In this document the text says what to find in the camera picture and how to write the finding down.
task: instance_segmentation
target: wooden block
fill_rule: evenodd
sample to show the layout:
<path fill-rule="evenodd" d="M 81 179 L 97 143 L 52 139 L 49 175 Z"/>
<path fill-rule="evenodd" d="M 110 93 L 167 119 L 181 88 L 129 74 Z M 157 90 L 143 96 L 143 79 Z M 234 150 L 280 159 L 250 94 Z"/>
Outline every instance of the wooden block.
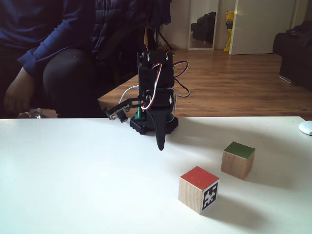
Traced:
<path fill-rule="evenodd" d="M 253 167 L 255 149 L 233 142 L 223 152 L 221 171 L 245 179 Z"/>
<path fill-rule="evenodd" d="M 179 201 L 201 214 L 217 199 L 219 178 L 195 167 L 180 177 Z"/>

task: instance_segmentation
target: mirror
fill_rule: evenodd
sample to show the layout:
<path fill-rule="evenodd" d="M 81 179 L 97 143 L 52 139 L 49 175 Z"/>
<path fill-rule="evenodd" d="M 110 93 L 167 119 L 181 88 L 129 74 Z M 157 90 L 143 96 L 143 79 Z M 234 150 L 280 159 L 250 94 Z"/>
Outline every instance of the mirror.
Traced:
<path fill-rule="evenodd" d="M 191 0 L 189 50 L 213 50 L 219 0 Z"/>

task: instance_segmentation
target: cable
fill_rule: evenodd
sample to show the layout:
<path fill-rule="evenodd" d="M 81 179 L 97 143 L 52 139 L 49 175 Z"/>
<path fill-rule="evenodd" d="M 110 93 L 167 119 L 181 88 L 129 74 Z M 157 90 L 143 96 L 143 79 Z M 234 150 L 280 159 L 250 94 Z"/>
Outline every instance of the cable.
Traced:
<path fill-rule="evenodd" d="M 155 81 L 153 97 L 152 97 L 152 99 L 151 99 L 151 101 L 150 101 L 150 104 L 148 104 L 147 107 L 144 107 L 143 105 L 141 106 L 142 110 L 148 110 L 148 109 L 150 109 L 151 106 L 152 106 L 152 104 L 153 104 L 153 102 L 154 102 L 154 100 L 155 100 L 156 88 L 157 88 L 158 80 L 159 80 L 159 77 L 160 77 L 160 72 L 161 72 L 161 69 L 162 69 L 162 64 L 161 64 L 161 63 L 157 63 L 157 64 L 155 64 L 155 65 L 152 67 L 152 69 L 154 69 L 154 68 L 157 67 L 157 66 L 159 66 L 159 70 L 158 70 L 158 73 L 157 73 L 157 79 L 156 79 L 156 81 Z"/>
<path fill-rule="evenodd" d="M 123 100 L 123 98 L 125 97 L 125 95 L 127 94 L 127 92 L 129 92 L 130 90 L 133 90 L 133 89 L 139 89 L 139 85 L 132 86 L 131 88 L 127 89 L 127 90 L 123 93 L 123 95 L 121 96 L 121 99 L 120 99 L 120 101 L 119 101 L 119 104 L 122 103 L 122 100 Z"/>
<path fill-rule="evenodd" d="M 179 94 L 177 94 L 177 96 L 180 97 L 180 98 L 188 98 L 191 95 L 191 91 L 187 87 L 185 87 L 177 78 L 175 78 L 175 80 L 179 83 L 179 85 L 181 85 L 182 88 L 184 88 L 188 92 L 187 95 L 179 95 Z"/>
<path fill-rule="evenodd" d="M 174 117 L 167 123 L 172 122 L 175 119 L 175 117 L 176 117 L 176 103 L 177 103 L 177 99 L 176 99 L 176 91 L 175 91 L 175 89 L 173 89 L 173 90 L 174 90 L 174 93 L 175 93 L 175 113 L 174 113 Z"/>
<path fill-rule="evenodd" d="M 183 72 L 180 73 L 180 75 L 175 76 L 175 78 L 180 77 L 181 75 L 183 75 L 184 73 L 186 73 L 186 71 L 189 69 L 189 63 L 187 61 L 180 61 L 180 62 L 176 62 L 173 64 L 173 67 L 181 65 L 181 64 L 186 64 L 185 69 L 183 70 Z"/>

